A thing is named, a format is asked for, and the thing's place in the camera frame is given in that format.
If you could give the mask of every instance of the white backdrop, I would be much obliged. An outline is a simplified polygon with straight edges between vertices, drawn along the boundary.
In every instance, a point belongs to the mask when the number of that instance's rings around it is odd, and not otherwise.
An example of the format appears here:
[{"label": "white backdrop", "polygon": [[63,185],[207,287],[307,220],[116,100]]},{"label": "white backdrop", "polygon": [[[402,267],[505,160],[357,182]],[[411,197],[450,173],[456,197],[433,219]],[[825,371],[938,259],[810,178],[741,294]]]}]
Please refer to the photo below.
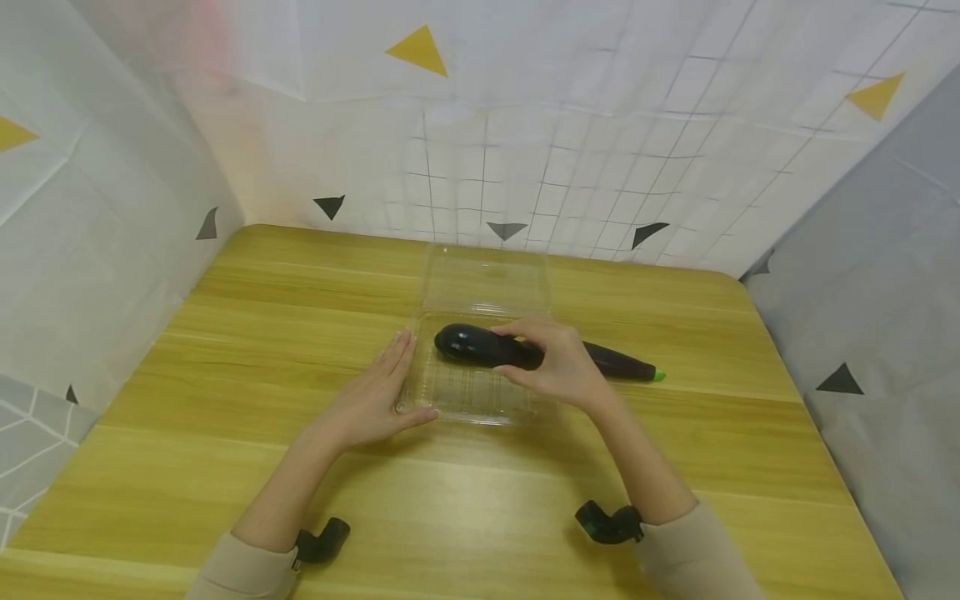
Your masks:
[{"label": "white backdrop", "polygon": [[[75,4],[177,82],[248,223],[735,276],[960,60],[949,0]],[[432,62],[388,53],[424,26]]]}]

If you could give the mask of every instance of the wooden table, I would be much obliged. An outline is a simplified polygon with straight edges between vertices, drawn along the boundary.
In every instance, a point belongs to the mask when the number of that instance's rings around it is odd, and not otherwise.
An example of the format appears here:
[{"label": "wooden table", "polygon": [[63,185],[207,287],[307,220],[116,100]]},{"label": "wooden table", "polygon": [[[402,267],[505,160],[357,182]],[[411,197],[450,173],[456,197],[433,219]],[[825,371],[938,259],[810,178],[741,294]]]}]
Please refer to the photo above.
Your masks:
[{"label": "wooden table", "polygon": [[[0,595],[177,598],[298,429],[417,305],[424,245],[238,232],[0,557]],[[667,378],[617,384],[771,598],[901,598],[744,289],[549,259],[554,314]],[[587,420],[437,422],[344,456],[312,523],[353,532],[297,598],[654,598],[573,513],[626,502]]]}]

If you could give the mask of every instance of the plastic container lid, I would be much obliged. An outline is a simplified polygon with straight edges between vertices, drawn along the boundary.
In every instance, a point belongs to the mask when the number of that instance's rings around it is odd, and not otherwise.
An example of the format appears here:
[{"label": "plastic container lid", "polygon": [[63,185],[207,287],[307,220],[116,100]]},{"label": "plastic container lid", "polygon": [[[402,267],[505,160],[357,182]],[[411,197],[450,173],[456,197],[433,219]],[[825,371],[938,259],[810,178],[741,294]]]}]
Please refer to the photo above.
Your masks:
[{"label": "plastic container lid", "polygon": [[490,369],[450,362],[433,338],[451,323],[482,327],[550,314],[545,254],[431,244],[421,276],[413,367],[399,408],[434,406],[442,419],[489,424],[532,420],[536,395]]}]

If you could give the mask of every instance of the purple eggplant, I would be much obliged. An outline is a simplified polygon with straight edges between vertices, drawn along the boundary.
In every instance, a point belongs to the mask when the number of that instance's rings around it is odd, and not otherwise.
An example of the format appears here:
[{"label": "purple eggplant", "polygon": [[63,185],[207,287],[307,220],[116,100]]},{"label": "purple eggplant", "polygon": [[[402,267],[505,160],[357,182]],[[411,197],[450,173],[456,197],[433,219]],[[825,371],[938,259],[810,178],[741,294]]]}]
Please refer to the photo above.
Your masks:
[{"label": "purple eggplant", "polygon": [[[543,362],[543,350],[536,345],[465,323],[447,325],[434,336],[433,344],[452,361],[490,369],[513,365],[530,371]],[[666,376],[660,369],[632,356],[589,342],[584,342],[584,347],[600,372],[608,377],[660,381]]]}]

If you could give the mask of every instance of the beige sleeve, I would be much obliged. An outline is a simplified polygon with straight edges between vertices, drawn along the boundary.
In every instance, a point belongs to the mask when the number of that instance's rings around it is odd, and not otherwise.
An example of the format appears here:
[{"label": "beige sleeve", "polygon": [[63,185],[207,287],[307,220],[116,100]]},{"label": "beige sleeve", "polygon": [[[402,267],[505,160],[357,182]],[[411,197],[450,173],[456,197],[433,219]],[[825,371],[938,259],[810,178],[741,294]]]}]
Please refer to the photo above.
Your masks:
[{"label": "beige sleeve", "polygon": [[643,524],[640,566],[666,600],[762,600],[763,592],[709,506]]},{"label": "beige sleeve", "polygon": [[200,567],[184,600],[283,600],[297,571],[297,548],[284,554],[254,548],[227,532]]}]

